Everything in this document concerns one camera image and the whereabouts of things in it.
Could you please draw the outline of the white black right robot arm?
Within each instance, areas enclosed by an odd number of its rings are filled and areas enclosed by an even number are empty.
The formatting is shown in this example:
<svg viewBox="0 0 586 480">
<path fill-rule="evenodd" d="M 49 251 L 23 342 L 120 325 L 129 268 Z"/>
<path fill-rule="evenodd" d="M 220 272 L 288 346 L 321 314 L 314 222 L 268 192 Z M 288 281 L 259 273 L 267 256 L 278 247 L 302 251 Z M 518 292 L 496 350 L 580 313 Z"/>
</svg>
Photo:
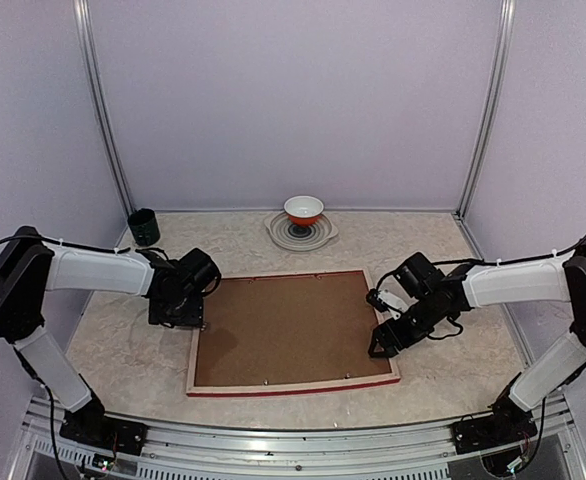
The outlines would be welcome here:
<svg viewBox="0 0 586 480">
<path fill-rule="evenodd" d="M 390 359 L 433 338 L 442 321 L 456 323 L 466 312 L 503 306 L 511 312 L 559 312 L 558 337 L 518 374 L 491 405 L 484 433 L 496 444 L 508 442 L 531 421 L 532 411 L 586 368 L 586 238 L 566 250 L 494 262 L 455 260 L 452 270 L 416 252 L 385 273 L 413 299 L 376 285 L 367 302 L 388 319 L 371 334 L 368 354 Z"/>
</svg>

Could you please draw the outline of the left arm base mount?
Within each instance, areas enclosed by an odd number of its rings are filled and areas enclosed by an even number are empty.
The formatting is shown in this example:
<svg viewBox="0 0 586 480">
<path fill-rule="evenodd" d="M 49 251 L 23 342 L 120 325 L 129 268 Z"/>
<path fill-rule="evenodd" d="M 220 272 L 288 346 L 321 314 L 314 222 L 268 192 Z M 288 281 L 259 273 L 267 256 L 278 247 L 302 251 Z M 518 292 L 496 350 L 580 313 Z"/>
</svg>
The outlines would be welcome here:
<svg viewBox="0 0 586 480">
<path fill-rule="evenodd" d="M 66 411 L 60 428 L 62 438 L 114 454 L 140 456 L 148 426 L 141 422 L 110 417 L 104 414 L 82 416 Z"/>
</svg>

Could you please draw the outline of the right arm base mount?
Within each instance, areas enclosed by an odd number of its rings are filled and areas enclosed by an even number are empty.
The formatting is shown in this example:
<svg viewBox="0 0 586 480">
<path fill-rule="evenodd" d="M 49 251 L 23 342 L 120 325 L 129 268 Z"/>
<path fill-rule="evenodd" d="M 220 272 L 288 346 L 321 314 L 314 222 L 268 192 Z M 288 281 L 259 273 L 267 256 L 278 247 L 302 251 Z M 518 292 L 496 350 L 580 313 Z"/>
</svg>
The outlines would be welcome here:
<svg viewBox="0 0 586 480">
<path fill-rule="evenodd" d="M 456 453 L 462 455 L 535 437 L 538 429 L 531 416 L 513 420 L 504 415 L 491 414 L 454 422 L 451 434 Z"/>
</svg>

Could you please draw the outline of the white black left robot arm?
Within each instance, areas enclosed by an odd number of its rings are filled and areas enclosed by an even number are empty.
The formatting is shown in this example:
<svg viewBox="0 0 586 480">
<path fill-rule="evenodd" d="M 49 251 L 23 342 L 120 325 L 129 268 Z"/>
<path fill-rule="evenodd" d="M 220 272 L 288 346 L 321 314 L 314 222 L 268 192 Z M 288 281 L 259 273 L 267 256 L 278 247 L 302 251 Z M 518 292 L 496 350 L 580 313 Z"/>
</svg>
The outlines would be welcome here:
<svg viewBox="0 0 586 480">
<path fill-rule="evenodd" d="M 219 267 L 199 248 L 171 258 L 154 247 L 100 248 L 22 226 L 0 239 L 0 339 L 58 400 L 66 424 L 100 445 L 112 436 L 112 421 L 48 329 L 46 314 L 70 300 L 77 323 L 92 297 L 106 292 L 146 300 L 152 325 L 199 327 L 204 300 L 221 280 Z"/>
</svg>

